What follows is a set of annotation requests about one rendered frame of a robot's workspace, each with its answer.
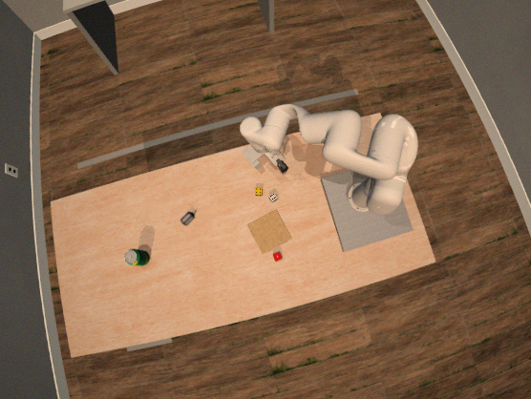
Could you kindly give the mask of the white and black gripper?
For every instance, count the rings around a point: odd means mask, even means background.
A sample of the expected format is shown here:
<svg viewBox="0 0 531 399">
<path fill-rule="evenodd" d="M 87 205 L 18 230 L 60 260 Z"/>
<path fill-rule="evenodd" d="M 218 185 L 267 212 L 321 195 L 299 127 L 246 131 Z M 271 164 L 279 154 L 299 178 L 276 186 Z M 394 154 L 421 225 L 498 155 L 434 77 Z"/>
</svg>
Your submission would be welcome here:
<svg viewBox="0 0 531 399">
<path fill-rule="evenodd" d="M 285 157 L 281 154 L 281 152 L 278 150 L 278 151 L 272 151 L 271 153 L 270 152 L 267 152 L 267 153 L 264 153 L 264 156 L 272 163 L 274 164 L 275 166 L 278 166 L 279 167 L 279 170 L 284 173 L 287 171 L 288 167 L 287 165 L 284 163 L 284 160 L 285 160 Z M 277 161 L 277 162 L 276 162 Z M 283 162 L 283 163 L 282 163 Z M 280 166 L 279 166 L 280 164 Z"/>
</svg>

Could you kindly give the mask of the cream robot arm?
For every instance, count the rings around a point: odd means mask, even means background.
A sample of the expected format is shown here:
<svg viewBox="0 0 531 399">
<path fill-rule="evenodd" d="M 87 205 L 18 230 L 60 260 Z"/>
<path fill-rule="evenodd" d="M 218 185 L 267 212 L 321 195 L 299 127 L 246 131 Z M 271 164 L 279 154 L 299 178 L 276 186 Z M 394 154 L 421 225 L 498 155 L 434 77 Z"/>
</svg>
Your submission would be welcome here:
<svg viewBox="0 0 531 399">
<path fill-rule="evenodd" d="M 275 106 L 269 111 L 265 125 L 259 118 L 250 116 L 240 126 L 241 134 L 251 145 L 241 152 L 256 170 L 262 166 L 258 158 L 281 149 L 288 125 L 297 116 L 302 139 L 308 144 L 324 143 L 325 160 L 370 177 L 350 188 L 348 201 L 353 209 L 387 215 L 399 206 L 418 149 L 416 131 L 406 118 L 388 114 L 379 119 L 364 156 L 357 152 L 362 119 L 356 111 L 311 114 L 295 104 Z"/>
</svg>

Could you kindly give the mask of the green drink can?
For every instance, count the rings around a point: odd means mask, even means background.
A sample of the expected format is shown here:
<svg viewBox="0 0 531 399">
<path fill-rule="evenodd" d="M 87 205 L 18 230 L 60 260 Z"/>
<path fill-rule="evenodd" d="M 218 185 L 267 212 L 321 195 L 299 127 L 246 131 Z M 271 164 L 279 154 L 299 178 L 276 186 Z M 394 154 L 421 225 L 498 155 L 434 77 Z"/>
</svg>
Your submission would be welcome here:
<svg viewBox="0 0 531 399">
<path fill-rule="evenodd" d="M 128 250 L 124 255 L 125 261 L 130 265 L 146 265 L 149 260 L 149 254 L 144 250 Z"/>
</svg>

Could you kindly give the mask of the tan square mat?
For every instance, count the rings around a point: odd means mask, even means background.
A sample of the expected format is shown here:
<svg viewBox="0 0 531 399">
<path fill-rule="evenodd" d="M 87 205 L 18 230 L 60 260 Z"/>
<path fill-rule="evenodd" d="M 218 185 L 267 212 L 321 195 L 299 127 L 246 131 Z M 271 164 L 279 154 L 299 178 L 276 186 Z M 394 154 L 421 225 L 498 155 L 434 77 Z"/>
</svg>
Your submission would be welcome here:
<svg viewBox="0 0 531 399">
<path fill-rule="evenodd" d="M 277 209 L 247 226 L 262 254 L 292 239 Z"/>
</svg>

